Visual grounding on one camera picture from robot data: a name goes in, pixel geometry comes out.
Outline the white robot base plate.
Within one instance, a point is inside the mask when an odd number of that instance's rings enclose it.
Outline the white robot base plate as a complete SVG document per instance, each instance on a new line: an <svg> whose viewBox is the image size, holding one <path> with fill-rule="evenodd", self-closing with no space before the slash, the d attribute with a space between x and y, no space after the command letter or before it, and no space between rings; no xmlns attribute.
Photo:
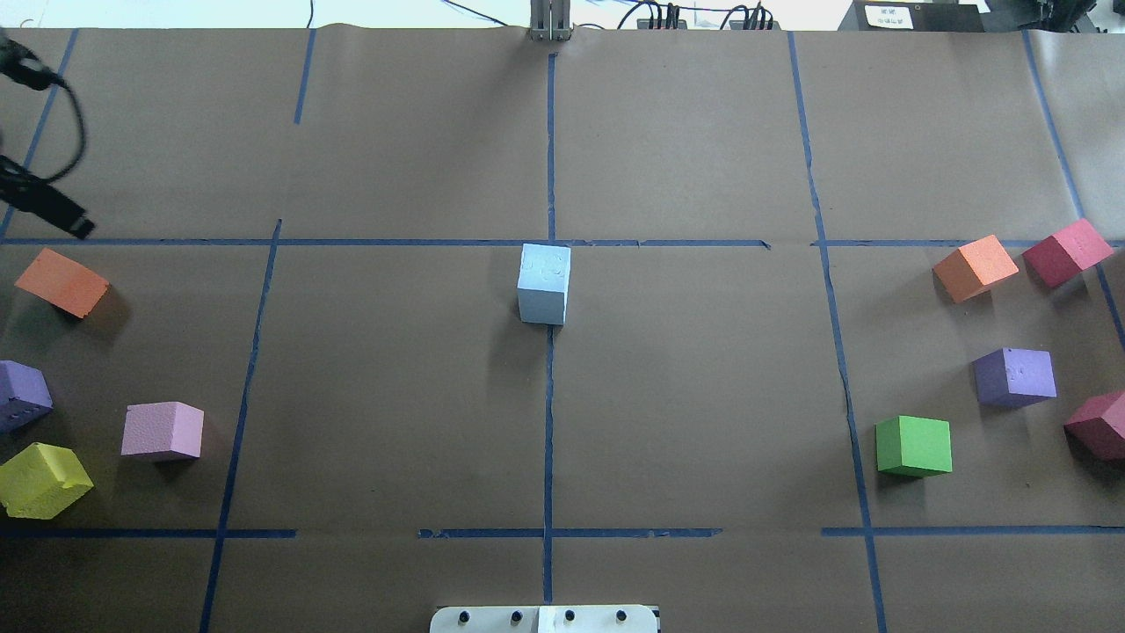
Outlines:
<svg viewBox="0 0 1125 633"><path fill-rule="evenodd" d="M659 632L657 608L640 604L446 606L430 632Z"/></svg>

